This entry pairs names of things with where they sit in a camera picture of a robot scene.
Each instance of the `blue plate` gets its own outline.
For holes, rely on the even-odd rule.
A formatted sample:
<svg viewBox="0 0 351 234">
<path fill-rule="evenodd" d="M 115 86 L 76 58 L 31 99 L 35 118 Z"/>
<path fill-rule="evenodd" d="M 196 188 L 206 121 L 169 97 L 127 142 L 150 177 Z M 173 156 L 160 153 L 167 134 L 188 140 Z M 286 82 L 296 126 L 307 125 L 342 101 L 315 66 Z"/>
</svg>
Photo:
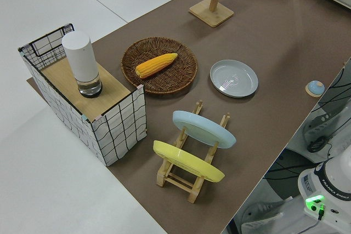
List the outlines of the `blue plate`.
<svg viewBox="0 0 351 234">
<path fill-rule="evenodd" d="M 191 112 L 174 111 L 173 123 L 185 133 L 206 145 L 215 145 L 218 142 L 218 148 L 230 148 L 236 143 L 235 137 L 218 123 L 212 122 L 200 115 Z"/>
</svg>

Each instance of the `plate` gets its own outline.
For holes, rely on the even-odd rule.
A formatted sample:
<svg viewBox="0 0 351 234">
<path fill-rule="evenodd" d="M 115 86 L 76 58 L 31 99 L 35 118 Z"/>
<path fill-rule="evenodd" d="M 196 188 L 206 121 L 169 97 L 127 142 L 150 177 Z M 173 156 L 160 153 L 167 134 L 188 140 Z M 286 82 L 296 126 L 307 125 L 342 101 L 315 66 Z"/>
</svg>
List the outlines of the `plate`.
<svg viewBox="0 0 351 234">
<path fill-rule="evenodd" d="M 258 87 L 256 73 L 237 60 L 221 60 L 210 70 L 210 78 L 217 90 L 229 97 L 245 97 Z"/>
<path fill-rule="evenodd" d="M 135 72 L 136 66 L 154 57 L 178 53 L 178 57 L 166 68 L 141 79 Z M 123 55 L 121 69 L 125 78 L 135 87 L 144 85 L 150 94 L 174 94 L 187 87 L 195 79 L 197 59 L 182 43 L 169 38 L 150 37 L 131 45 Z"/>
<path fill-rule="evenodd" d="M 194 175 L 203 176 L 208 181 L 220 182 L 224 178 L 222 171 L 213 165 L 173 145 L 155 140 L 154 151 L 177 167 Z"/>
<path fill-rule="evenodd" d="M 191 112 L 174 111 L 173 123 L 179 130 L 185 128 L 188 136 L 206 145 L 214 146 L 218 142 L 218 148 L 230 148 L 236 143 L 230 131 Z"/>
</svg>

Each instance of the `yellow plate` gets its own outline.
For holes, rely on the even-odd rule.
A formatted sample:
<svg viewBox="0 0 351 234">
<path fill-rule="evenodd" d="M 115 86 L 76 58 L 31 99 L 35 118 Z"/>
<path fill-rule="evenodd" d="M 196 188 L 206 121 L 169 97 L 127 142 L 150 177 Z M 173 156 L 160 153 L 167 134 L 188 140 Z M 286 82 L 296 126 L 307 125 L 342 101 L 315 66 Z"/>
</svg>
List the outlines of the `yellow plate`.
<svg viewBox="0 0 351 234">
<path fill-rule="evenodd" d="M 224 174 L 213 165 L 173 145 L 154 141 L 154 151 L 177 167 L 194 175 L 204 176 L 208 181 L 220 182 L 224 178 Z"/>
</svg>

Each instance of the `storage basket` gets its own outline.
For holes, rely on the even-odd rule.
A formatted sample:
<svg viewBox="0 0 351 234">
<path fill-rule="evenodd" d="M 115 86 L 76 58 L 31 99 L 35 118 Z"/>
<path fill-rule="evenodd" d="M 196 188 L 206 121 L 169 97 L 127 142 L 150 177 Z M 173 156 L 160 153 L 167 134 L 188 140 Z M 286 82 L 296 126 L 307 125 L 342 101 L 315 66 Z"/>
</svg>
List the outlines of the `storage basket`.
<svg viewBox="0 0 351 234">
<path fill-rule="evenodd" d="M 46 102 L 59 119 L 104 165 L 111 165 L 146 136 L 144 87 L 141 85 L 133 92 L 128 91 L 129 94 L 123 99 L 110 105 L 94 120 L 89 120 L 43 74 L 44 69 L 65 58 L 61 41 L 65 34 L 73 30 L 73 25 L 67 24 L 24 45 L 18 51 Z"/>
</svg>

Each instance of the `small dish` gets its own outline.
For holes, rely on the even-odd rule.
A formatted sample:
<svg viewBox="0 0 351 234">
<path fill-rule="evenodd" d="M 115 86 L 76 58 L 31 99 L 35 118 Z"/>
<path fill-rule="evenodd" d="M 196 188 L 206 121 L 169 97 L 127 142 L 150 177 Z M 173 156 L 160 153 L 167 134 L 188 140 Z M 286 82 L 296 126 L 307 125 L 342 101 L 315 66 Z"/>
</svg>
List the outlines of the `small dish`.
<svg viewBox="0 0 351 234">
<path fill-rule="evenodd" d="M 232 133 L 218 123 L 191 112 L 174 111 L 173 123 L 179 129 L 185 128 L 185 133 L 206 145 L 218 148 L 231 148 L 236 143 Z"/>
<path fill-rule="evenodd" d="M 177 167 L 194 175 L 203 176 L 208 181 L 220 182 L 224 178 L 223 172 L 213 165 L 173 145 L 155 140 L 153 149 L 156 154 Z"/>
<path fill-rule="evenodd" d="M 210 78 L 217 90 L 229 97 L 245 97 L 258 87 L 256 73 L 237 60 L 221 60 L 210 70 Z"/>
</svg>

